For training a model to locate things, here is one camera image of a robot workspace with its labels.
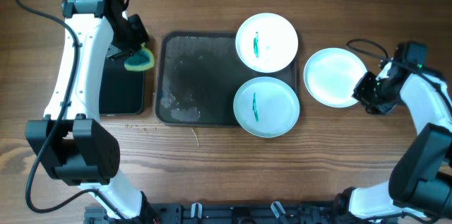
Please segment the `green yellow sponge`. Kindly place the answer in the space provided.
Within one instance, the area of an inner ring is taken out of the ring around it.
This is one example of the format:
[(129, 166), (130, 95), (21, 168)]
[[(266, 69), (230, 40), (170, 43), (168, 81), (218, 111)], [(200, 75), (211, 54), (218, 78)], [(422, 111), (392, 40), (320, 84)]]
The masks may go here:
[(134, 53), (124, 62), (124, 68), (127, 71), (146, 71), (155, 65), (155, 57), (153, 53), (146, 47), (145, 43), (141, 45), (141, 49)]

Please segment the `white plate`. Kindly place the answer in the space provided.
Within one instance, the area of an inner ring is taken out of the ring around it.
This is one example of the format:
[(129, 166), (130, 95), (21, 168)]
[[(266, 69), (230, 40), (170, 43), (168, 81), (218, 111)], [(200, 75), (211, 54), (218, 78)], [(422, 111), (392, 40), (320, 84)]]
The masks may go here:
[(268, 76), (253, 78), (236, 92), (233, 112), (239, 125), (254, 136), (275, 138), (297, 123), (299, 100), (285, 82)]
[(294, 60), (298, 45), (293, 25), (274, 13), (259, 13), (246, 19), (235, 37), (238, 57), (260, 73), (284, 69)]
[(315, 100), (329, 107), (344, 108), (358, 103), (352, 94), (366, 72), (366, 66), (355, 54), (331, 47), (309, 57), (303, 79)]

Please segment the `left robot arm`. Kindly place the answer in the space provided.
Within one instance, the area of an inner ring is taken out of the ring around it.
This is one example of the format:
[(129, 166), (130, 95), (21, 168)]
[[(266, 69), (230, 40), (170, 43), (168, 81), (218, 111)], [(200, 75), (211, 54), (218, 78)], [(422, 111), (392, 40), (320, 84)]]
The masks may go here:
[(52, 179), (92, 195), (114, 223), (158, 223), (145, 194), (119, 168), (118, 141), (100, 123), (105, 61), (123, 59), (127, 71), (154, 66), (148, 33), (130, 0), (63, 0), (57, 23), (65, 43), (56, 85), (40, 120), (29, 121), (25, 137), (35, 167)]

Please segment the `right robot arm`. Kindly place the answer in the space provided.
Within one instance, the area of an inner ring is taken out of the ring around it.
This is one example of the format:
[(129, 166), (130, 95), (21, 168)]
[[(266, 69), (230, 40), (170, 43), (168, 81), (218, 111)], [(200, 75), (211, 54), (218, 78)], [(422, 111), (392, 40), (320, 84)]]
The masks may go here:
[(424, 65), (427, 47), (401, 42), (393, 57), (380, 58), (381, 73), (367, 72), (353, 90), (366, 112), (386, 115), (396, 105), (409, 109), (417, 132), (390, 179), (373, 187), (350, 187), (331, 205), (332, 223), (419, 223), (451, 218), (451, 98), (442, 73)]

